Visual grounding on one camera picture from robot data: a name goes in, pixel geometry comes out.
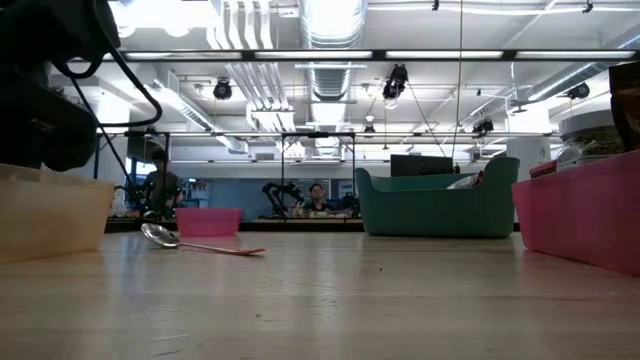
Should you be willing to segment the black aluminium rig frame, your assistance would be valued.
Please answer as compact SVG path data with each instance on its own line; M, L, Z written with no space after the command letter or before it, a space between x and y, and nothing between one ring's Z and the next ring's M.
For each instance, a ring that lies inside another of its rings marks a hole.
M179 50L124 51L107 54L101 63L306 63L313 70L349 70L364 62L575 62L619 63L640 61L640 49L604 50Z

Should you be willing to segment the red box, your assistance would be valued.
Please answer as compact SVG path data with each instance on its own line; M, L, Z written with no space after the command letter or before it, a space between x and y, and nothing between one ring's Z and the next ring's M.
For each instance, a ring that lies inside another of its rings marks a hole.
M529 170L531 179L538 178L544 175L555 173L557 170L557 161L549 161L540 165L537 165Z

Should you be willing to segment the white rectangular ceiling duct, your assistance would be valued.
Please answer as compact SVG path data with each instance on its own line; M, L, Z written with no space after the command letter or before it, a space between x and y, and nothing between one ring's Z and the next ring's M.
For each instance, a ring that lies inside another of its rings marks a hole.
M135 74L162 106L179 113L199 131L212 132L212 119L180 90L180 81L172 71L158 71L153 65L141 65Z

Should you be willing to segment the orange plastic tray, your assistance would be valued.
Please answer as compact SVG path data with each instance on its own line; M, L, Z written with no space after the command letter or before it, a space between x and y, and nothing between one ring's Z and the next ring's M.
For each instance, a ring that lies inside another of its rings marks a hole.
M96 251L114 185L0 164L0 264Z

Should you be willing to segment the black background workstation frame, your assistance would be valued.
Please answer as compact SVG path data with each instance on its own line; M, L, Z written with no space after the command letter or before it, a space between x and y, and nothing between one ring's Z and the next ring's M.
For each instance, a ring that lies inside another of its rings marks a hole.
M341 207L347 193L357 196L355 189L356 138L340 132L310 132L281 135L280 184L293 182L301 191L305 204L310 203L309 188L319 183L324 199L336 211L305 212L303 207L290 210L292 219L350 219ZM285 203L294 200L285 197Z
M116 185L141 184L155 171L152 156L163 151L169 155L170 137L165 133L99 133L90 161L91 176Z

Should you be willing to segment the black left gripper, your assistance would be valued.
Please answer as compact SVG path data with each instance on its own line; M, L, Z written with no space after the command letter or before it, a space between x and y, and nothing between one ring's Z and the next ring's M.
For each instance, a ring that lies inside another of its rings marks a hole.
M0 65L0 164L65 172L92 157L96 122L48 87L42 69Z

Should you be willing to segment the pink plastic tray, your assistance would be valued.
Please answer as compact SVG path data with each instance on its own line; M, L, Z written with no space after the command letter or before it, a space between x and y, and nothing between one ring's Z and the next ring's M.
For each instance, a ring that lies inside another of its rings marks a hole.
M512 186L531 251L640 276L640 150Z

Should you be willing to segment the glass spice jar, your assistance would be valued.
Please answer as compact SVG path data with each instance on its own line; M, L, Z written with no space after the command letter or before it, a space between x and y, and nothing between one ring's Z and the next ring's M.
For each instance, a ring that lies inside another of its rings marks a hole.
M563 142L556 158L558 171L586 165L624 152L610 110L566 118L559 123Z

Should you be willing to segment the white pillar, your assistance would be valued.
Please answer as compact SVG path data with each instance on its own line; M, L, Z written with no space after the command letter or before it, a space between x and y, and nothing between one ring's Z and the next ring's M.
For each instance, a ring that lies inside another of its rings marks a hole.
M520 161L518 182L529 180L532 168L551 161L550 141L547 137L509 139L507 156Z

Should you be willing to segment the pink plastic bowl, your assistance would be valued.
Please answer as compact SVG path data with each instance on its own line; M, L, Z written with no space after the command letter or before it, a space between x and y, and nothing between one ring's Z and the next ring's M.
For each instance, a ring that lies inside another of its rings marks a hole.
M184 237L234 236L242 213L239 208L178 208L177 229Z

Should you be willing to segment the person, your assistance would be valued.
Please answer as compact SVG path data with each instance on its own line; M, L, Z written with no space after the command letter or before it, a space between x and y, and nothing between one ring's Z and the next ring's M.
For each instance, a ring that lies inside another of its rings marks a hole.
M168 218L183 201L182 180L169 170L168 155L163 149L156 149L151 160L155 170L146 176L143 183L148 191L145 206L157 216Z
M314 183L309 188L310 203L305 204L305 212L326 212L336 211L334 205L327 203L324 199L324 189L319 183Z

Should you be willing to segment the black monitor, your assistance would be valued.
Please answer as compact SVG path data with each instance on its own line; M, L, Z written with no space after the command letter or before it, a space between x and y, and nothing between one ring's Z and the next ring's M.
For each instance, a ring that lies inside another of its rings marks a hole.
M453 168L449 157L392 155L390 158L392 177L452 174Z

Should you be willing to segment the silver round ventilation duct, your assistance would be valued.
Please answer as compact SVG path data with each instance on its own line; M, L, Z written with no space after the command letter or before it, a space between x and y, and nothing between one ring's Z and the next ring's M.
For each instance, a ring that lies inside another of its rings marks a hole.
M361 46L367 0L298 0L303 47L345 50ZM316 129L334 132L343 122L351 87L348 62L314 63L307 71L312 120Z

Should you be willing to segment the green plastic bin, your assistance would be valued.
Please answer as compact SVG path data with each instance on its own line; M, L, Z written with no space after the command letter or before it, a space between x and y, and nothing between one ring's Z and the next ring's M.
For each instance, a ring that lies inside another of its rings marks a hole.
M479 184L452 189L463 174L377 177L355 170L364 230L374 236L506 238L514 230L512 185L520 161L489 161Z

